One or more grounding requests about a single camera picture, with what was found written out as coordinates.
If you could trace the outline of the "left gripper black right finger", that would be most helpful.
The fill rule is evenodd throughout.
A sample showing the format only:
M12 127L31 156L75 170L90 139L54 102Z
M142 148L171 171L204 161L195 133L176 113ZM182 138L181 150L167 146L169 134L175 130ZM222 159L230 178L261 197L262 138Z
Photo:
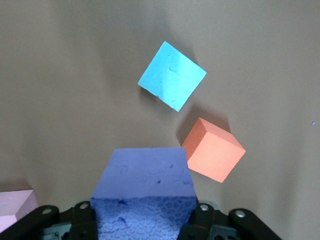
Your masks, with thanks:
M279 240L280 237L257 215L245 208L228 214L207 202L197 202L188 222L181 228L180 240Z

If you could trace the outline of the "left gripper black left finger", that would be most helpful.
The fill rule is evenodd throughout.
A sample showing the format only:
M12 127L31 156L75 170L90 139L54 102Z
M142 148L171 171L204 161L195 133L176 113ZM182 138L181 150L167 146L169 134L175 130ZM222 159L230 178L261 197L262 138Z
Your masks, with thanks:
M96 213L89 201L60 212L43 205L0 233L2 240L97 240Z

